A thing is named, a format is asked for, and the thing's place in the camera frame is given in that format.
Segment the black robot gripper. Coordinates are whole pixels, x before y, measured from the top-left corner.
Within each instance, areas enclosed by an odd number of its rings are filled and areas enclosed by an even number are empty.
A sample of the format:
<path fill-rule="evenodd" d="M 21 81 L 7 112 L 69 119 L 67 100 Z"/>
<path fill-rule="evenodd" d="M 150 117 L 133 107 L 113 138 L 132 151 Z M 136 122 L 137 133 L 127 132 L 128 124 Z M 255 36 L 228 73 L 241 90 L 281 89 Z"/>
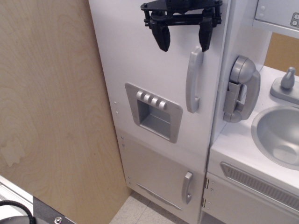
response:
<path fill-rule="evenodd" d="M 145 26 L 150 27 L 159 48 L 170 46 L 168 26 L 199 25 L 202 52 L 209 50 L 213 28 L 221 24 L 221 0 L 155 0 L 143 3 Z"/>

